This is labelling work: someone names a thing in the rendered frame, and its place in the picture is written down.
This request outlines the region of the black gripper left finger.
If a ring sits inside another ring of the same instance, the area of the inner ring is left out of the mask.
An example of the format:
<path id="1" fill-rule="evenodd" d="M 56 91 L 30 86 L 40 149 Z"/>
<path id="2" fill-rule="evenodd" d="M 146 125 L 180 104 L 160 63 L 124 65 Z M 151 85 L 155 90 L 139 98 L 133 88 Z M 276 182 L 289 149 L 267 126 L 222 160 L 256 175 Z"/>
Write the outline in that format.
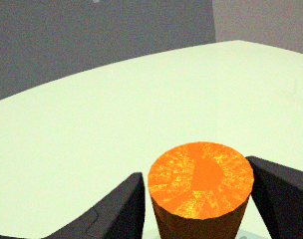
<path id="1" fill-rule="evenodd" d="M 79 218 L 41 239 L 143 239 L 145 202 L 143 172 L 133 172 Z"/>

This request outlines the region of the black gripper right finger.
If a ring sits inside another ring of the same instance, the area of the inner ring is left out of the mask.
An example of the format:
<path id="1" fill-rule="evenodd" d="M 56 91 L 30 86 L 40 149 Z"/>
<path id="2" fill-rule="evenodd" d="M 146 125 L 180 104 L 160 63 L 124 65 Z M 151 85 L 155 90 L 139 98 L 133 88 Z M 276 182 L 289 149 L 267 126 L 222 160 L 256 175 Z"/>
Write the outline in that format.
<path id="1" fill-rule="evenodd" d="M 254 155 L 251 198 L 272 239 L 303 239 L 303 171 Z"/>

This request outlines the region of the orange cylindrical knob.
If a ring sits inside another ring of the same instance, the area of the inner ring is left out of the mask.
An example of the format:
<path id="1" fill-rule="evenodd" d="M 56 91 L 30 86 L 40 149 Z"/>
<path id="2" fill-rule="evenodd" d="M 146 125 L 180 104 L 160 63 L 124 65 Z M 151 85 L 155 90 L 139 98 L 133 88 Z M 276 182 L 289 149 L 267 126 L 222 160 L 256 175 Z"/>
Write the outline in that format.
<path id="1" fill-rule="evenodd" d="M 193 142 L 165 151 L 149 172 L 159 239 L 235 239 L 254 175 L 223 143 Z"/>

